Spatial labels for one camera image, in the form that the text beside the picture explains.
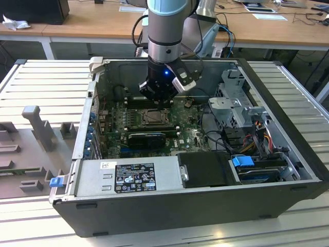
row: white table frame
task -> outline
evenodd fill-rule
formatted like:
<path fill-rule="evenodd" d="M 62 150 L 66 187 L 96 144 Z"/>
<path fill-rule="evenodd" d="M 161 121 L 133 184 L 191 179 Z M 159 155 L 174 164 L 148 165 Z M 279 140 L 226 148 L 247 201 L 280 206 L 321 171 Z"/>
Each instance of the white table frame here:
<path fill-rule="evenodd" d="M 7 41 L 34 41 L 42 44 L 46 58 L 48 60 L 56 59 L 56 54 L 51 47 L 54 42 L 71 42 L 71 43 L 100 43 L 100 44 L 132 44 L 131 39 L 120 38 L 81 38 L 81 37 L 47 37 L 47 36 L 23 36 L 23 35 L 0 35 L 0 40 Z M 226 42 L 215 42 L 216 49 L 222 49 Z M 235 44 L 238 48 L 261 48 L 261 49 L 288 49 L 288 50 L 328 50 L 328 46 L 307 46 L 307 45 L 278 45 L 278 44 Z"/>

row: metal bracket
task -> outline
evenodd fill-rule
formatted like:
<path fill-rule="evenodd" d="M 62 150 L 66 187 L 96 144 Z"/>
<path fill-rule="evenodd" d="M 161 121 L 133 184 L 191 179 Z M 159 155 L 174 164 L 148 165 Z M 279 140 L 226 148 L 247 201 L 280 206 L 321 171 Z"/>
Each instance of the metal bracket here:
<path fill-rule="evenodd" d="M 89 61 L 89 70 L 91 74 L 95 74 L 103 69 L 103 57 L 92 57 Z"/>

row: desk leg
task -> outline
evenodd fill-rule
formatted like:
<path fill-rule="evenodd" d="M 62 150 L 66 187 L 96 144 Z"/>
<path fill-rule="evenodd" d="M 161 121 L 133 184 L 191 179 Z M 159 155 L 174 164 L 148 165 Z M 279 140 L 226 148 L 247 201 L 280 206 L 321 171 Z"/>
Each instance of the desk leg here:
<path fill-rule="evenodd" d="M 321 90 L 321 92 L 318 94 L 318 96 L 315 98 L 319 103 L 322 103 L 326 97 L 329 95 L 329 82 L 326 86 Z"/>
<path fill-rule="evenodd" d="M 56 54 L 53 52 L 53 50 L 51 48 L 50 41 L 42 41 L 41 44 L 43 47 L 43 51 L 45 52 L 48 60 L 57 59 Z"/>
<path fill-rule="evenodd" d="M 87 43 L 86 45 L 87 45 L 88 55 L 92 57 L 93 56 L 92 45 L 91 43 Z"/>

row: yellow wire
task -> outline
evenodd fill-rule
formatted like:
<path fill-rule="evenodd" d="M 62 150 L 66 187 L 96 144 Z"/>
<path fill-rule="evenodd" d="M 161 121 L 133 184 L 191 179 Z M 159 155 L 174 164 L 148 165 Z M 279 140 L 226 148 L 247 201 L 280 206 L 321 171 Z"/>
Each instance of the yellow wire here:
<path fill-rule="evenodd" d="M 247 151 L 248 149 L 252 148 L 253 145 L 255 145 L 255 142 L 253 142 L 252 144 L 250 144 L 249 146 L 247 146 L 246 148 L 244 148 L 244 149 L 241 151 L 241 153 L 243 153 L 243 152 Z"/>

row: blue drive latch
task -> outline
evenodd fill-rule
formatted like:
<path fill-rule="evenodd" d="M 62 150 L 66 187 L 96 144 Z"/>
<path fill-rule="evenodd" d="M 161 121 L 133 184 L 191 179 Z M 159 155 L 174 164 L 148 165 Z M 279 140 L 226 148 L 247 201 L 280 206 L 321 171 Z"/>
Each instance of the blue drive latch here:
<path fill-rule="evenodd" d="M 236 156 L 232 159 L 234 167 L 237 166 L 254 166 L 254 162 L 250 156 Z"/>

